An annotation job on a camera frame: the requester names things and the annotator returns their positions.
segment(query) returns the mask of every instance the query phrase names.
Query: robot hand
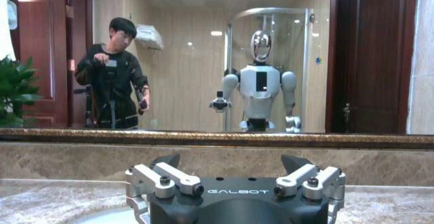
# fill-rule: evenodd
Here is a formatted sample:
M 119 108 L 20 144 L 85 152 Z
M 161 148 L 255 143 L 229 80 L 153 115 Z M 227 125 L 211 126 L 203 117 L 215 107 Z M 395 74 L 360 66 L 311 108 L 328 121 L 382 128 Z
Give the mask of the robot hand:
M 287 133 L 299 133 L 300 131 L 300 119 L 298 116 L 284 117 L 286 121 L 286 132 Z
M 216 112 L 224 112 L 228 107 L 232 107 L 232 103 L 223 98 L 223 91 L 216 92 L 216 98 L 211 101 L 209 107 L 213 108 Z

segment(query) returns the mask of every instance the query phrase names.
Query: shower stall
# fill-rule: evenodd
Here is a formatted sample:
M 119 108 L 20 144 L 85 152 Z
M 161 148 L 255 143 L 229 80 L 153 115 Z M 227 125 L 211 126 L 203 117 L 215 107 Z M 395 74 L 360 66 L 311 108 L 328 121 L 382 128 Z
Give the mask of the shower stall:
M 254 8 L 237 13 L 228 21 L 225 31 L 224 70 L 240 71 L 252 63 L 250 40 L 256 30 L 266 30 L 272 39 L 267 64 L 280 73 L 292 71 L 296 75 L 294 116 L 299 116 L 303 125 L 306 104 L 306 69 L 308 47 L 308 10 L 292 8 Z M 223 130 L 239 131 L 239 123 L 246 120 L 243 100 L 239 93 L 231 96 L 232 108 L 223 114 Z M 274 100 L 270 121 L 274 131 L 284 132 L 284 107 L 282 91 Z

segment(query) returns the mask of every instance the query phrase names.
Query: black hair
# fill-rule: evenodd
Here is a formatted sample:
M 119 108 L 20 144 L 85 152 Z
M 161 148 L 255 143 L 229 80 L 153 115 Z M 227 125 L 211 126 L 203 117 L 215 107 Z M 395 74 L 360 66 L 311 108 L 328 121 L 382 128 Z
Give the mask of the black hair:
M 115 32 L 121 30 L 125 35 L 129 35 L 132 38 L 136 37 L 137 31 L 133 22 L 123 17 L 115 17 L 109 22 L 109 29 L 113 28 Z

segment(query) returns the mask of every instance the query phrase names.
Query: potted plant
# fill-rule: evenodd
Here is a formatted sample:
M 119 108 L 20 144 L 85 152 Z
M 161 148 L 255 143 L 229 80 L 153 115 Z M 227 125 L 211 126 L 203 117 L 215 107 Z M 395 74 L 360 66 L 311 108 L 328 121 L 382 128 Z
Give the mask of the potted plant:
M 39 87 L 32 86 L 36 70 L 32 58 L 22 64 L 8 57 L 0 60 L 0 127 L 22 127 L 22 105 L 33 105 Z

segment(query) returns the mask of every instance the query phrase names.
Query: wooden door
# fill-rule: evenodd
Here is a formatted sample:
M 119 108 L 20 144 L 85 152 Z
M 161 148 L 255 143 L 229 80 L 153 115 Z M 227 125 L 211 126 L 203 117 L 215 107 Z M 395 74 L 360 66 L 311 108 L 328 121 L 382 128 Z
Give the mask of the wooden door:
M 27 108 L 37 127 L 67 127 L 67 0 L 18 0 L 20 59 L 33 60 L 43 99 Z
M 415 0 L 338 4 L 335 131 L 404 133 Z
M 73 91 L 77 89 L 84 89 L 81 85 L 75 80 L 73 71 L 76 64 L 80 62 L 85 56 L 85 0 L 71 0 L 71 6 L 73 9 L 73 15 L 69 18 L 69 68 L 68 68 L 68 96 L 71 98 L 69 103 L 69 127 L 83 128 L 85 125 L 84 111 L 85 111 L 85 94 L 76 94 Z

